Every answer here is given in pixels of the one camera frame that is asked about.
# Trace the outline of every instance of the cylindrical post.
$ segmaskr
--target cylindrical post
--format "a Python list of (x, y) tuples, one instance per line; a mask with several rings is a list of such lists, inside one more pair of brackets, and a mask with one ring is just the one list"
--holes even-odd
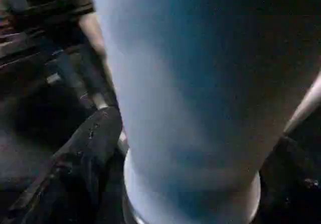
[(95, 1), (135, 215), (249, 222), (257, 172), (318, 74), (319, 17), (291, 8), (311, 1)]

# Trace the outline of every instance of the metal base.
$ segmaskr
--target metal base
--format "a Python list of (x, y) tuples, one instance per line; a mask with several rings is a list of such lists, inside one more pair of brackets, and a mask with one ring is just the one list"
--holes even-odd
[[(260, 175), (257, 173), (253, 179), (253, 182), (251, 183), (251, 186), (248, 190), (244, 192), (240, 192), (231, 200), (231, 206), (232, 208), (235, 206), (235, 203), (239, 203), (242, 201), (242, 198), (248, 199), (248, 223), (252, 223), (254, 220), (259, 204), (261, 199), (261, 183), (260, 183)], [(128, 195), (126, 193), (126, 190), (124, 188), (123, 191), (123, 198), (122, 198), (122, 207), (123, 207), (123, 217), (126, 224), (148, 224), (145, 222), (133, 209), (132, 205), (130, 204), (130, 201), (128, 199)]]

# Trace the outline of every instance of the machinery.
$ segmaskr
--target machinery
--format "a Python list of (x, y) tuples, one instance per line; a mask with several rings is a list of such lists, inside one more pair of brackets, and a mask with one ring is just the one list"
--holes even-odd
[[(302, 13), (319, 0), (95, 3), (117, 102), (99, 88), (108, 81), (92, 87), (111, 103), (78, 128), (3, 223), (321, 220), (319, 161), (302, 138), (311, 135), (304, 126), (320, 123), (319, 108), (284, 133), (319, 73), (320, 18)], [(45, 16), (56, 25), (91, 9)], [(125, 157), (116, 149), (123, 127)]]

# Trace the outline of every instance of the white cylinder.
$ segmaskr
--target white cylinder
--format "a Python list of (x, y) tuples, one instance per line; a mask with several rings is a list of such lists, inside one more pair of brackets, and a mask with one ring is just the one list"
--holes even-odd
[(318, 73), (317, 17), (268, 14), (269, 0), (95, 1), (134, 212), (249, 222), (257, 172)]

